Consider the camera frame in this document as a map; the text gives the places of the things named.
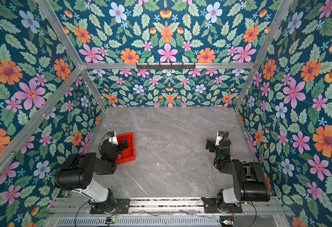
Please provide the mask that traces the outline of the aluminium mounting rail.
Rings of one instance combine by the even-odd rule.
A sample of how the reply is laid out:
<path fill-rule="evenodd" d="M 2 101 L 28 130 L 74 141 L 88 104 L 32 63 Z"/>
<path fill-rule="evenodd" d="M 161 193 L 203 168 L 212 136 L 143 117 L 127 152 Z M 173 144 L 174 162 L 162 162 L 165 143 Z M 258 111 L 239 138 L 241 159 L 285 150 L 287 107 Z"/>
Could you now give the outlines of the aluminium mounting rail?
<path fill-rule="evenodd" d="M 116 207 L 104 212 L 82 198 L 58 199 L 50 208 L 51 215 L 284 215 L 284 209 L 276 197 L 268 202 L 241 202 L 218 208 L 215 198 L 211 197 L 134 197 L 121 198 Z"/>

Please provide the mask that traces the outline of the red plastic bin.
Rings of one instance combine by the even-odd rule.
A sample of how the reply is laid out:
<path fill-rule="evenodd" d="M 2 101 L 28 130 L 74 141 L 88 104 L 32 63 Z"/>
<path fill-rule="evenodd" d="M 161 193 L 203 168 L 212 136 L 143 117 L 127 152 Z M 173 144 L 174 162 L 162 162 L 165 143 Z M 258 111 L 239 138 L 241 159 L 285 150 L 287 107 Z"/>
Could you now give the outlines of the red plastic bin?
<path fill-rule="evenodd" d="M 116 163 L 123 164 L 128 163 L 136 160 L 136 154 L 135 154 L 135 143 L 134 143 L 134 135 L 133 133 L 125 133 L 122 135 L 117 135 L 117 141 L 119 145 L 121 143 L 126 142 L 128 144 L 128 147 L 121 151 L 121 153 L 118 155 Z"/>

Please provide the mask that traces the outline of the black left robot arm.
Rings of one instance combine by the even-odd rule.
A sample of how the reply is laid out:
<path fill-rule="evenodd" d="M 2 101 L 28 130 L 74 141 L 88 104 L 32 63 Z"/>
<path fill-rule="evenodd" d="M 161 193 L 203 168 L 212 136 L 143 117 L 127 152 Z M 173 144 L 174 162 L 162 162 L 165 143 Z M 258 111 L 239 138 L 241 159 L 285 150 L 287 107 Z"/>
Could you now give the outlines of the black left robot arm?
<path fill-rule="evenodd" d="M 117 201 L 112 190 L 101 186 L 93 174 L 113 175 L 118 156 L 129 145 L 127 137 L 118 142 L 113 136 L 103 141 L 99 148 L 101 158 L 97 158 L 94 152 L 69 155 L 56 174 L 55 186 L 83 195 L 93 209 L 109 214 L 117 211 Z"/>

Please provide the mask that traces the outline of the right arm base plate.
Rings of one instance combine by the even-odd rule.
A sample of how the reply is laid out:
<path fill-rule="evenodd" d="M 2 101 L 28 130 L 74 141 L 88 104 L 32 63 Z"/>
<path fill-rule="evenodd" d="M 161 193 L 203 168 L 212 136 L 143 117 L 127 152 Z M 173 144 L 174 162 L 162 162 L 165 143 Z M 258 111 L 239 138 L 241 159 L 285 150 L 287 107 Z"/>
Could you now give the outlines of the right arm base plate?
<path fill-rule="evenodd" d="M 205 213 L 230 213 L 239 214 L 242 213 L 242 206 L 236 203 L 224 203 L 218 198 L 201 197 L 204 203 Z"/>

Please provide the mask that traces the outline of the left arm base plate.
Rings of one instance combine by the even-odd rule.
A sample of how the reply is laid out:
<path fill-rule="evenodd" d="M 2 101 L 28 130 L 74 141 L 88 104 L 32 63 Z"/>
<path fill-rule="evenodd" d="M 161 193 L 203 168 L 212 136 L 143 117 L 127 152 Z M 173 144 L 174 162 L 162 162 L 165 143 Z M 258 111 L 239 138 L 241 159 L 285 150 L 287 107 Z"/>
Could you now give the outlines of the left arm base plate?
<path fill-rule="evenodd" d="M 130 208 L 130 199 L 111 199 L 104 202 L 89 202 L 90 214 L 127 214 Z"/>

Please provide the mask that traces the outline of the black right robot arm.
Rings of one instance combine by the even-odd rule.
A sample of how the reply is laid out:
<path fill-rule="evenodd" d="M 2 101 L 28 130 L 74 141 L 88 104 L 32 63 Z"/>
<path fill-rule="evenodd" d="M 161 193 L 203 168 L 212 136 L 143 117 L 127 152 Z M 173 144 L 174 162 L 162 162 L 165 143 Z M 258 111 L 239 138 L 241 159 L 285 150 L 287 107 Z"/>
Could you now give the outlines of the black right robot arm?
<path fill-rule="evenodd" d="M 246 162 L 232 159 L 230 155 L 231 141 L 228 138 L 218 138 L 216 141 L 207 139 L 206 149 L 215 154 L 214 168 L 222 174 L 232 177 L 233 186 L 221 189 L 215 202 L 220 213 L 241 213 L 239 205 L 242 202 L 268 202 L 271 190 L 258 162 Z"/>

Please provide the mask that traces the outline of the black hook rack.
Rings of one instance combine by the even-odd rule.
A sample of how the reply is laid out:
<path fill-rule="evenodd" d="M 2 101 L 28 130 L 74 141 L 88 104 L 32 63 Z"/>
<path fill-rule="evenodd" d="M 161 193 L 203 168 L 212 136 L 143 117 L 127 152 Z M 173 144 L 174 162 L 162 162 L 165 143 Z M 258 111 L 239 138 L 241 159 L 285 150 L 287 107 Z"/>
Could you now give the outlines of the black hook rack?
<path fill-rule="evenodd" d="M 138 70 L 193 70 L 195 63 L 136 63 Z"/>

